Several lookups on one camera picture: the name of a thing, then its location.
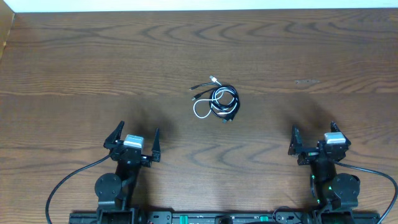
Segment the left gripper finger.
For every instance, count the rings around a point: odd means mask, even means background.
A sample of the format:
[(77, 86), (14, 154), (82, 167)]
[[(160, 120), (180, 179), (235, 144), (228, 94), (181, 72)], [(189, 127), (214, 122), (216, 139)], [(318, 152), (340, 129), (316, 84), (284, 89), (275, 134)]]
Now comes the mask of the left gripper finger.
[(159, 131), (159, 128), (157, 128), (155, 131), (155, 138), (154, 138), (154, 143), (152, 146), (152, 161), (153, 162), (160, 162), (160, 158), (161, 158), (159, 134), (160, 134), (160, 131)]
[(116, 129), (105, 139), (103, 147), (106, 149), (113, 149), (118, 146), (118, 141), (121, 138), (124, 121), (120, 121)]

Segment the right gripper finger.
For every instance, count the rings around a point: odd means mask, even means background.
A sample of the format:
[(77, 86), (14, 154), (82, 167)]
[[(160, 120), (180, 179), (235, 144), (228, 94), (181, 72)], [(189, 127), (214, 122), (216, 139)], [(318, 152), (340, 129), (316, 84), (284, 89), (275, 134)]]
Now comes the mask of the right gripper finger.
[(299, 131), (298, 127), (296, 127), (296, 125), (293, 125), (288, 155), (297, 156), (297, 155), (301, 154), (302, 151), (303, 151), (303, 141), (302, 141), (300, 131)]
[(340, 133), (341, 132), (341, 130), (339, 129), (339, 127), (337, 126), (337, 124), (334, 121), (332, 121), (330, 123), (330, 129), (331, 129), (332, 133)]

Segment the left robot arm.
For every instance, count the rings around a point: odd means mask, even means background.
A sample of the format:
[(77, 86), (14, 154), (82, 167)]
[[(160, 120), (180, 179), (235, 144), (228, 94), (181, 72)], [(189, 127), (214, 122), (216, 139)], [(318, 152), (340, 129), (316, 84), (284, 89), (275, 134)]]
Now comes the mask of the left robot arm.
[(153, 162), (160, 161), (159, 130), (155, 131), (152, 154), (144, 155), (144, 138), (128, 134), (122, 140), (123, 127), (124, 121), (121, 121), (103, 144), (117, 167), (115, 172), (102, 175), (95, 183), (97, 224), (147, 222), (145, 212), (131, 205), (131, 199), (141, 167), (150, 167)]

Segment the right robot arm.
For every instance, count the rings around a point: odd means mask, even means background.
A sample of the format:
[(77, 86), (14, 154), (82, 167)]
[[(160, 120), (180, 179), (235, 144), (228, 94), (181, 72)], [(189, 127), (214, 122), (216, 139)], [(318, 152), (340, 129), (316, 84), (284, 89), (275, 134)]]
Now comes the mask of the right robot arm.
[(311, 169), (310, 183), (318, 207), (310, 212), (307, 222), (354, 223), (352, 209), (358, 206), (360, 180), (355, 175), (337, 173), (335, 167), (345, 158), (351, 142), (336, 123), (332, 122), (330, 129), (315, 147), (305, 147), (298, 127), (292, 126), (288, 155), (297, 157), (298, 165)]

